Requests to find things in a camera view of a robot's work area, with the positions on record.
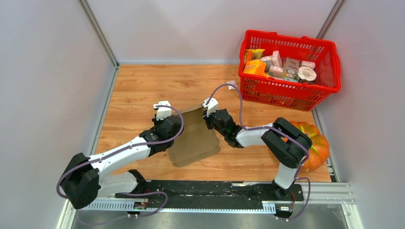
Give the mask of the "brown cardboard paper box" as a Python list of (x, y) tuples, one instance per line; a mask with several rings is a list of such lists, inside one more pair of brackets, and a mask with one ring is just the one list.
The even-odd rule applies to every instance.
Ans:
[(201, 105), (181, 111), (184, 119), (184, 130), (168, 149), (168, 155), (175, 167), (184, 167), (220, 151), (219, 141), (214, 130), (208, 129), (203, 119)]

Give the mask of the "small white paper packet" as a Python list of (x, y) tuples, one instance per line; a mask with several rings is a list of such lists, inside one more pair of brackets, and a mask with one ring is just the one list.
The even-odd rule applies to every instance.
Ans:
[(228, 81), (227, 84), (229, 90), (236, 90), (238, 88), (237, 83), (234, 80)]

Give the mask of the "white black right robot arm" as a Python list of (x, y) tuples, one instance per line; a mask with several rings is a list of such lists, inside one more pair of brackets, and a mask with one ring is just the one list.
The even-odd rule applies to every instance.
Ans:
[(236, 124), (227, 110), (213, 113), (203, 112), (208, 129), (220, 133), (233, 148), (267, 146), (279, 161), (277, 174), (272, 181), (271, 194), (277, 200), (294, 195), (292, 186), (303, 164), (309, 158), (312, 140), (285, 118), (257, 127), (241, 127)]

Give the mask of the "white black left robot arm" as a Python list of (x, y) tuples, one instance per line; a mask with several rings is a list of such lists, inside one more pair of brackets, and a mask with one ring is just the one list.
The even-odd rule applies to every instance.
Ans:
[(74, 209), (82, 209), (102, 195), (129, 193), (135, 198), (142, 197), (146, 192), (145, 183), (130, 172), (120, 175), (112, 175), (112, 172), (166, 151), (183, 129), (183, 117), (171, 115), (112, 150), (92, 156), (74, 155), (57, 183), (57, 193), (68, 199)]

